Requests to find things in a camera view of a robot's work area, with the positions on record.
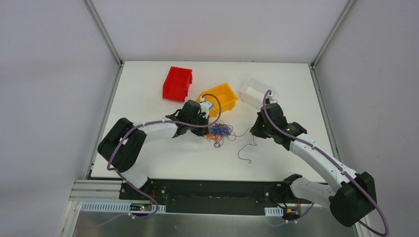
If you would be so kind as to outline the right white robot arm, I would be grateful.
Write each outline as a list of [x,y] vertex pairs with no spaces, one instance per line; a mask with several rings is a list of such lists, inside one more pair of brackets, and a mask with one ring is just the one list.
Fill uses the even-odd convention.
[[375,180],[368,172],[359,173],[326,153],[297,122],[288,123],[277,103],[267,104],[257,113],[251,128],[255,137],[271,138],[313,168],[326,182],[321,185],[294,174],[283,180],[281,198],[297,198],[327,208],[343,226],[351,227],[375,210]]

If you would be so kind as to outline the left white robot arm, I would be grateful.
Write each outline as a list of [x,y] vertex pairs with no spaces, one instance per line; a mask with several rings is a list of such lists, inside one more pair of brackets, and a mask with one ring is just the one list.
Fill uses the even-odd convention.
[[97,152],[129,183],[138,199],[146,199],[151,192],[149,178],[141,170],[137,158],[143,145],[165,138],[176,138],[187,131],[203,137],[208,134],[211,101],[188,100],[181,109],[157,121],[135,124],[127,118],[119,119],[99,143]]

